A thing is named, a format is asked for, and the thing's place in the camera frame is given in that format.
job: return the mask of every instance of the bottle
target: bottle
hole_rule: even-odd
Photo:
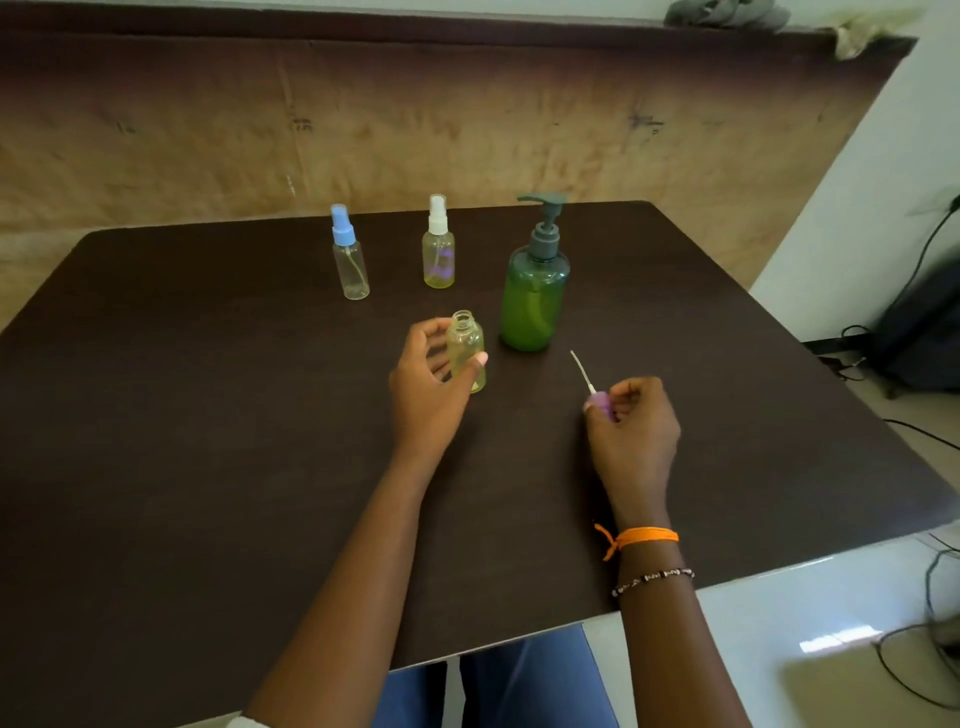
[[[565,195],[524,195],[518,200],[543,203],[543,220],[530,234],[530,243],[510,256],[500,308],[500,337],[521,352],[538,352],[557,330],[570,263],[561,253],[556,219]]]
[[[353,233],[353,225],[343,205],[330,207],[333,215],[333,259],[337,261],[337,272],[344,295],[351,301],[359,301],[370,295],[367,283],[367,266],[363,263],[360,243]]]
[[[483,329],[469,311],[453,314],[453,323],[446,330],[446,354],[450,357],[450,373],[457,376],[464,364],[476,353],[483,351]],[[479,392],[487,383],[486,368],[480,370],[473,382],[471,394]]]
[[[431,288],[453,285],[453,233],[446,226],[446,197],[430,195],[429,228],[423,234],[423,282]]]

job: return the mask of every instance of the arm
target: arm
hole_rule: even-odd
[[[296,635],[245,715],[271,728],[368,726],[394,653],[420,504],[453,439],[481,352],[456,377],[444,346],[450,319],[414,325],[390,375],[394,454]]]
[[[616,424],[593,405],[585,415],[594,467],[610,497],[617,528],[669,528],[666,484],[680,439],[670,400],[655,377],[622,381],[610,395]],[[618,584],[685,566],[676,543],[633,544],[621,552]],[[619,601],[637,723],[750,725],[689,578],[640,584]]]

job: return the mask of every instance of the white spray bottle cap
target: white spray bottle cap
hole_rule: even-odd
[[[430,195],[429,223],[431,235],[446,235],[446,197],[443,195]]]

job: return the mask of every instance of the bottle mouth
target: bottle mouth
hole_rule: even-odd
[[[460,331],[466,330],[473,326],[473,314],[467,310],[457,311],[453,314],[453,327],[459,329]]]

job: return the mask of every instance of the blue jeans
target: blue jeans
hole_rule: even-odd
[[[463,728],[616,728],[579,624],[460,657]],[[446,662],[387,676],[372,728],[440,728]]]

